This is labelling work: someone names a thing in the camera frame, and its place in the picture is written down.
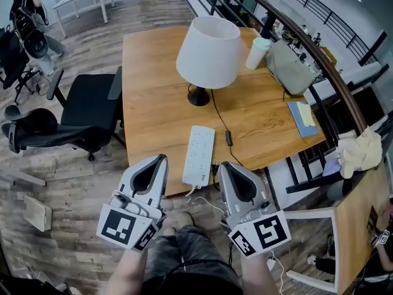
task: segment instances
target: power strip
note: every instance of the power strip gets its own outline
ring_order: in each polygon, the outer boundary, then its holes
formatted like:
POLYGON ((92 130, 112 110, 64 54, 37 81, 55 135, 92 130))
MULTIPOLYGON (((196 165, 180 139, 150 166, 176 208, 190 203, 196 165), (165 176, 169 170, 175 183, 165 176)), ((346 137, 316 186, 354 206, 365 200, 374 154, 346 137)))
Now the power strip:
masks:
POLYGON ((183 171, 183 183, 193 187, 209 184, 214 129, 193 125, 183 171))

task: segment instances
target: office chair wheel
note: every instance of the office chair wheel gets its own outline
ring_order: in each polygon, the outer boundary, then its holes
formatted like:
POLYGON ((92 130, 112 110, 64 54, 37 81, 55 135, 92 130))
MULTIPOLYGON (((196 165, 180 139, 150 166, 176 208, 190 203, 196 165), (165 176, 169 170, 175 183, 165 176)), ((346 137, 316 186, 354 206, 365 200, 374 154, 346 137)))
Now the office chair wheel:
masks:
POLYGON ((96 157, 93 153, 89 153, 87 159, 89 160, 89 162, 94 162, 96 160, 96 157))

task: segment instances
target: wooden handrail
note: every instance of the wooden handrail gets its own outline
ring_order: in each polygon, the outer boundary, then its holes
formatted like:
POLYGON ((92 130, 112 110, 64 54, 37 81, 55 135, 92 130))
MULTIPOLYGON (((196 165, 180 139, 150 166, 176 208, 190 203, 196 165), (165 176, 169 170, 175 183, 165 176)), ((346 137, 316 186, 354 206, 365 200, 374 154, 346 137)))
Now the wooden handrail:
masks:
POLYGON ((361 113, 354 97, 347 88, 344 80, 341 78, 337 70, 328 60, 328 58, 319 50, 317 45, 309 36, 304 33, 299 26, 296 25, 288 16, 281 13, 277 8, 270 4, 267 0, 255 0, 258 4, 271 12, 282 24, 284 24, 291 33, 303 44, 304 48, 314 58, 316 63, 321 67, 324 76, 330 81, 331 85, 337 92, 340 99, 345 103, 350 115, 354 119, 357 134, 362 133, 366 127, 366 121, 361 113))

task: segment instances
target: table lamp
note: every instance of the table lamp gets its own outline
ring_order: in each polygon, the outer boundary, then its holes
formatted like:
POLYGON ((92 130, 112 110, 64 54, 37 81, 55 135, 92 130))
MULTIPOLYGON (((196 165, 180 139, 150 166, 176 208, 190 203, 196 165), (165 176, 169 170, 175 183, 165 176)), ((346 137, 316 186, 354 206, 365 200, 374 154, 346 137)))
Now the table lamp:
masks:
POLYGON ((210 96, 205 89, 230 85, 239 69, 239 28, 224 18, 197 17, 190 25, 176 60, 183 79, 196 86, 188 94, 195 106, 204 106, 210 96))

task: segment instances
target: blue notebook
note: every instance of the blue notebook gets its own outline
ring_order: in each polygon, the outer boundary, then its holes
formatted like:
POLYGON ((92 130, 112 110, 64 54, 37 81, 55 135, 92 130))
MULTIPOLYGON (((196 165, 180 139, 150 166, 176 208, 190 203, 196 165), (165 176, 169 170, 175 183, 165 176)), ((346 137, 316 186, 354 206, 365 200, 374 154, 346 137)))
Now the blue notebook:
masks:
POLYGON ((315 127, 306 127, 303 124, 302 117, 300 115, 299 109, 297 108, 297 101, 288 101, 287 102, 290 112, 292 113, 292 117, 296 122, 296 126, 299 130, 300 136, 305 138, 306 136, 312 136, 318 134, 318 128, 315 127))

